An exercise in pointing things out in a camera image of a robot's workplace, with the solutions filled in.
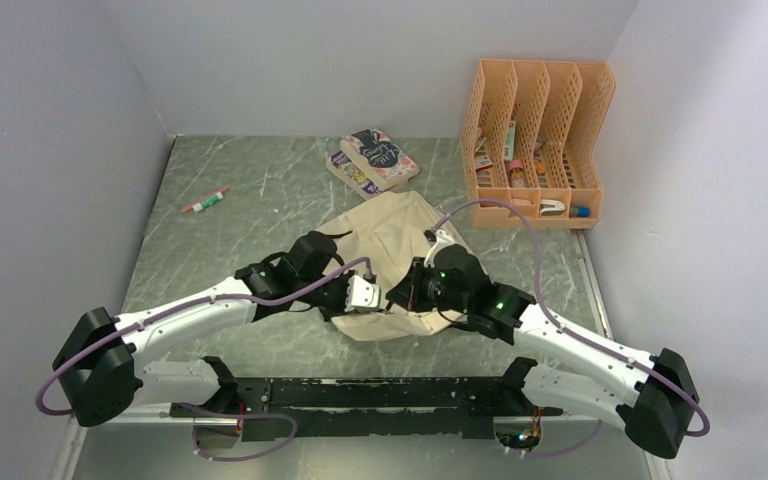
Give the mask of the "beige canvas backpack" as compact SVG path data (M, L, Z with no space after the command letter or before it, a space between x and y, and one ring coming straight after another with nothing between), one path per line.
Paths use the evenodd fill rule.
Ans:
M432 227L442 213L419 193L382 193L366 200L317 230L336 235L337 253L346 261L370 259L377 284L387 292L402 280L415 257L430 249L423 231ZM453 310L409 313L393 306L387 313L365 313L334 317L331 323L355 341L372 342L406 336L431 336L464 322L466 316Z

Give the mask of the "floral Little Women book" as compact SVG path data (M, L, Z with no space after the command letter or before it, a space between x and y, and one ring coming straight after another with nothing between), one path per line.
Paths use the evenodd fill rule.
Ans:
M420 172L417 163L377 128L344 136L340 148L382 190L398 187Z

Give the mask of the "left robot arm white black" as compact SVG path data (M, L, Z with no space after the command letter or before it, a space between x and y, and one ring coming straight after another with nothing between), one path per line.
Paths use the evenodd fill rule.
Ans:
M287 251L251 263L199 293L143 311L84 313L55 356L53 376L83 427L101 425L132 406L199 405L221 416L237 384L216 357L168 362L162 355L190 340L287 312L295 302L341 316L376 309L380 288L366 257L345 261L336 236L310 231Z

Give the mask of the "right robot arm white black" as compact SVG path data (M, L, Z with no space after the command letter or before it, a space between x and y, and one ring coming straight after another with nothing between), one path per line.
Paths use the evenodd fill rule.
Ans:
M485 337L538 350L572 368L570 374L533 368L504 382L499 398L510 413L536 405L588 415L665 459L676 458L692 433L700 397L679 353L664 348L652 354L589 331L542 307L533 295L491 280L460 245L439 250L432 260L414 258L386 299L413 313L462 314Z

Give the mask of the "purple illustrated paperback book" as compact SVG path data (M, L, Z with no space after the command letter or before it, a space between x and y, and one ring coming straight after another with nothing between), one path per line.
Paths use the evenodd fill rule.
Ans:
M385 186L382 174L374 173L371 168L361 169L342 150L327 155L324 165L329 172L364 200L375 198L384 192L396 192L403 187L402 183L391 183Z

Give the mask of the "white stapler in organizer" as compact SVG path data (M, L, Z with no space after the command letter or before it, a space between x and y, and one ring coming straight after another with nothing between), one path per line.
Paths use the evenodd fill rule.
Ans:
M567 211L567 205L554 199L542 199L539 205L539 215L541 217L554 217L563 215Z

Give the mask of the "orange green white marker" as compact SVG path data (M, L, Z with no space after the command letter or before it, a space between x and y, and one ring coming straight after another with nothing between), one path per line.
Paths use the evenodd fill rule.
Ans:
M194 202L194 203L192 203L190 205L187 205L186 207L184 207L181 210L181 213L182 214L186 214L186 213L202 212L202 211L210 208L211 206L215 205L216 203L222 201L225 198L226 193L227 193L227 191L229 189L230 189L229 186L221 187L221 188L217 189L215 192L213 192L213 193L211 193L209 195L206 195L205 197L201 198L200 200L198 200L198 201L196 201L196 202Z

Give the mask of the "blue cap item in organizer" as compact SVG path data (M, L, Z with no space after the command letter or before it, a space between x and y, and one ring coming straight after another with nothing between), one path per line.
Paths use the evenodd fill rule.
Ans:
M571 206L569 208L570 218L589 218L591 216L591 210L585 206Z

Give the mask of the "green white packet in organizer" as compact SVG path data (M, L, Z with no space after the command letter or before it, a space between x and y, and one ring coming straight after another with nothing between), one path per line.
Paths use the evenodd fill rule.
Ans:
M514 159L515 141L516 141L516 120L510 119L508 121L508 126L507 126L504 145L503 145L503 159L505 162L510 162Z

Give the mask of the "orange plastic file organizer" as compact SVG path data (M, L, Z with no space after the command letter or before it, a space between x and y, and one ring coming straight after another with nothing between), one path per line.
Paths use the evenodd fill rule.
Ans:
M604 192L593 152L615 88L605 63L480 60L460 138L473 225L518 228L522 214L537 228L595 227ZM509 187L503 145L510 119L527 188ZM560 200L567 211L541 217L542 199ZM570 218L571 206L588 207L591 216Z

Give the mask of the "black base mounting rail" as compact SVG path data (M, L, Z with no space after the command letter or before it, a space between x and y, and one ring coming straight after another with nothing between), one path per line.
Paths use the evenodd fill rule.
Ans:
M300 437L458 435L493 439L494 422L556 407L532 405L514 381L503 377L407 377L371 379L238 378L203 404L205 412L243 415L245 442Z

